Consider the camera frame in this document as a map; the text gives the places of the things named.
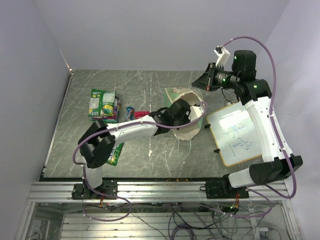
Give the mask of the green yellow snack box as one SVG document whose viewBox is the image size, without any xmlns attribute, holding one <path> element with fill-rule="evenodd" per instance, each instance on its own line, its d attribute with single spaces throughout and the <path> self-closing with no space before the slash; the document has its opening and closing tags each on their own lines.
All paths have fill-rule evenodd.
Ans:
<svg viewBox="0 0 320 240">
<path fill-rule="evenodd" d="M 116 91 L 92 89 L 89 100 L 89 117 L 111 117 L 114 115 Z"/>
</svg>

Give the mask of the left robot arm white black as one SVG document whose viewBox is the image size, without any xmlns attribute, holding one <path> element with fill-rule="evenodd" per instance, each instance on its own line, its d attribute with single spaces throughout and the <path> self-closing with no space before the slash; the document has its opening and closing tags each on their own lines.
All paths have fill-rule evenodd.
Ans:
<svg viewBox="0 0 320 240">
<path fill-rule="evenodd" d="M 94 122 L 78 141 L 72 157 L 83 168 L 84 192 L 96 199 L 102 193 L 102 166 L 107 163 L 114 147 L 142 137 L 162 135 L 169 130 L 189 126 L 193 107 L 178 99 L 170 107 L 163 107 L 148 115 L 122 123 L 105 124 Z"/>
</svg>

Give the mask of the green printed paper bag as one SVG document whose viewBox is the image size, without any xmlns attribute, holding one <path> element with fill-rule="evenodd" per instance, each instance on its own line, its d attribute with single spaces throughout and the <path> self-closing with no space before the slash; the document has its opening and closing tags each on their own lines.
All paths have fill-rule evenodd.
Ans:
<svg viewBox="0 0 320 240">
<path fill-rule="evenodd" d="M 190 114 L 188 120 L 190 125 L 178 129 L 173 129 L 172 132 L 177 138 L 178 147 L 177 154 L 180 158 L 185 159 L 189 156 L 192 148 L 192 138 L 195 137 L 201 129 L 203 117 L 204 117 L 204 106 L 202 103 L 203 95 L 199 90 L 195 88 L 181 88 L 181 87 L 171 87 L 165 88 L 163 94 L 164 106 L 170 107 L 175 101 L 182 99 L 190 105 Z M 186 156 L 180 155 L 180 143 L 182 141 L 189 142 L 189 150 Z"/>
</svg>

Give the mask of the green snack packet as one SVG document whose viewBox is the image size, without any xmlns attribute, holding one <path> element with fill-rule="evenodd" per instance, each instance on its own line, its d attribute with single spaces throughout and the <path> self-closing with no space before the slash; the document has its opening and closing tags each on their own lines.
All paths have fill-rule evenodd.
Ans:
<svg viewBox="0 0 320 240">
<path fill-rule="evenodd" d="M 89 119 L 91 121 L 103 120 L 103 122 L 106 124 L 117 123 L 119 110 L 120 110 L 121 106 L 122 106 L 122 102 L 120 101 L 120 99 L 117 96 L 115 96 L 114 105 L 113 105 L 113 116 L 96 116 L 96 117 L 90 117 Z"/>
</svg>

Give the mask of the blue snack packet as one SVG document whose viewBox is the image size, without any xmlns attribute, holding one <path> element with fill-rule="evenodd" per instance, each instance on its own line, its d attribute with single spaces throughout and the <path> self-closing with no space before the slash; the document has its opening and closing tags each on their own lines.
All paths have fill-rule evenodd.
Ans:
<svg viewBox="0 0 320 240">
<path fill-rule="evenodd" d="M 132 121 L 134 119 L 134 112 L 135 112 L 135 109 L 133 107 L 128 106 L 126 108 L 126 116 L 125 116 L 126 122 Z"/>
</svg>

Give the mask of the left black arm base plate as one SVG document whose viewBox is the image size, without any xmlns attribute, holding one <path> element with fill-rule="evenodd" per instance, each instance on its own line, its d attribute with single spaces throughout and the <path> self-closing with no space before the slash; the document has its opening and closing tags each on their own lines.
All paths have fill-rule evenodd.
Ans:
<svg viewBox="0 0 320 240">
<path fill-rule="evenodd" d="M 116 198 L 116 195 L 118 193 L 118 185 L 114 181 L 103 180 L 102 184 L 97 188 L 95 188 L 94 190 L 96 192 L 101 193 L 101 195 L 91 190 L 84 182 L 77 183 L 73 186 L 71 199 L 72 200 L 93 200 L 93 199 L 113 200 Z"/>
</svg>

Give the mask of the red snack packet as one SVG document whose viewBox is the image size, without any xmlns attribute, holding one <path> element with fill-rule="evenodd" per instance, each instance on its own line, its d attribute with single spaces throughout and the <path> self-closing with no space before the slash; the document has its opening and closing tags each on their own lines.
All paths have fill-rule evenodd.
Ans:
<svg viewBox="0 0 320 240">
<path fill-rule="evenodd" d="M 141 119 L 145 116 L 148 116 L 149 115 L 149 111 L 135 111 L 134 112 L 134 118 L 135 119 Z"/>
</svg>

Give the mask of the green Fox's candy packet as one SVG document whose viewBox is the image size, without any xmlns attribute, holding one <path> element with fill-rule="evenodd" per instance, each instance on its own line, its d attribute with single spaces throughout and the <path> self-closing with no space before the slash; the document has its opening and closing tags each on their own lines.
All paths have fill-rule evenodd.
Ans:
<svg viewBox="0 0 320 240">
<path fill-rule="evenodd" d="M 122 152 L 123 146 L 124 143 L 120 143 L 112 149 L 110 156 L 108 157 L 108 160 L 106 162 L 107 164 L 112 166 L 116 166 L 118 164 L 118 160 Z"/>
</svg>

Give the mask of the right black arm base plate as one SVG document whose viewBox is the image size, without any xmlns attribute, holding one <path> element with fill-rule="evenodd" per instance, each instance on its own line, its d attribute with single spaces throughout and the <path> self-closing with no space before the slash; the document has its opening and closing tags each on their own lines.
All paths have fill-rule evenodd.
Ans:
<svg viewBox="0 0 320 240">
<path fill-rule="evenodd" d="M 249 193 L 244 186 L 234 188 L 228 178 L 212 178 L 206 181 L 199 190 L 205 192 L 207 199 L 248 199 Z"/>
</svg>

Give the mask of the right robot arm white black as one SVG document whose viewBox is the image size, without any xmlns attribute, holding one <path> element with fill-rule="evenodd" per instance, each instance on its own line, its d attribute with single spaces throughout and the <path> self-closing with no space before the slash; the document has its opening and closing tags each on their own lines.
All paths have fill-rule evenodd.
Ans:
<svg viewBox="0 0 320 240">
<path fill-rule="evenodd" d="M 218 89 L 234 91 L 254 124 L 263 159 L 262 163 L 226 174 L 228 181 L 221 184 L 221 194 L 231 198 L 240 187 L 264 185 L 271 189 L 270 183 L 288 178 L 295 180 L 295 171 L 303 165 L 303 160 L 300 155 L 293 154 L 282 134 L 267 81 L 256 78 L 256 54 L 251 50 L 236 50 L 231 71 L 226 71 L 224 65 L 230 52 L 223 46 L 218 46 L 214 52 L 217 61 L 210 62 L 192 86 L 207 92 Z"/>
</svg>

